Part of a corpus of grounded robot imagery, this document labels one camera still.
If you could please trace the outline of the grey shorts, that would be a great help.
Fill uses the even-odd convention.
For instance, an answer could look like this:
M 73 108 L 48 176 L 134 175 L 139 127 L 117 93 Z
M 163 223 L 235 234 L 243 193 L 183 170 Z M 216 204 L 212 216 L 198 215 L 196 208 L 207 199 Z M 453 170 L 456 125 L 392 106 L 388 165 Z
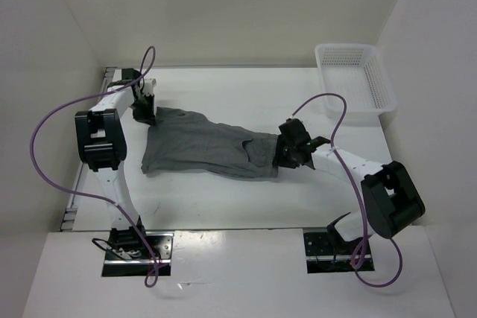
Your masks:
M 158 107 L 142 173 L 208 171 L 236 179 L 275 179 L 278 136 L 211 122 L 204 114 Z

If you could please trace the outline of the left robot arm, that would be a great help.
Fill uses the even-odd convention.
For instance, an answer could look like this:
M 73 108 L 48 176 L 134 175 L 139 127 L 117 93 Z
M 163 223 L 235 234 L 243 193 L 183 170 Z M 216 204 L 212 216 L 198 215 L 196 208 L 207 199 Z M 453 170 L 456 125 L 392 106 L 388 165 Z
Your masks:
M 123 69 L 121 80 L 112 82 L 108 90 L 121 87 L 138 80 L 127 89 L 107 95 L 94 107 L 75 115 L 79 157 L 95 173 L 106 198 L 119 205 L 122 210 L 109 207 L 112 226 L 108 245 L 113 254 L 125 252 L 132 258 L 148 255 L 149 240 L 141 217 L 135 209 L 127 187 L 124 161 L 127 143 L 121 125 L 121 117 L 127 109 L 132 109 L 133 119 L 140 124 L 156 124 L 154 107 L 154 79 L 141 80 L 141 73 L 135 69 Z

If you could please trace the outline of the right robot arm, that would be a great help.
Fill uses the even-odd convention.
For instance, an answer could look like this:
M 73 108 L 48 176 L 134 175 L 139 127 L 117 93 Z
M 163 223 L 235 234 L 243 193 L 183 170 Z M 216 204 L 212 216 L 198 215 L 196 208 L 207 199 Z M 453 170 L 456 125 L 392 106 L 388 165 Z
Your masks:
M 424 202 L 402 163 L 382 164 L 340 150 L 329 139 L 312 138 L 297 118 L 281 124 L 279 131 L 276 166 L 318 169 L 357 187 L 364 213 L 343 214 L 327 226 L 326 242 L 333 252 L 346 252 L 364 233 L 391 239 L 425 214 Z

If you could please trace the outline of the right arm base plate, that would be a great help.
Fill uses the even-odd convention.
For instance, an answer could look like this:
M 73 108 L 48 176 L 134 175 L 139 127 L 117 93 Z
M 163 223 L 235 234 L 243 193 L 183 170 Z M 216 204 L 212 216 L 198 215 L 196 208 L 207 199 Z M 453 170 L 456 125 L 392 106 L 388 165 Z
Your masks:
M 307 273 L 352 272 L 351 254 L 358 242 L 359 239 L 333 243 L 325 228 L 304 229 L 303 243 Z

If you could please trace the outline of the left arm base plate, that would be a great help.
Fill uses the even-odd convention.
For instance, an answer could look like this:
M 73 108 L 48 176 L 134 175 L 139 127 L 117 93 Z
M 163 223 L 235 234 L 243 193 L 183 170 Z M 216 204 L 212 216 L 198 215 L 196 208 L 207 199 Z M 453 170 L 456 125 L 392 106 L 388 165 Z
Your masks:
M 159 258 L 159 276 L 171 275 L 173 232 L 146 232 L 148 243 Z M 95 238 L 95 244 L 104 251 L 102 277 L 146 277 L 154 268 L 154 260 L 146 249 L 124 251 L 113 249 L 111 240 Z

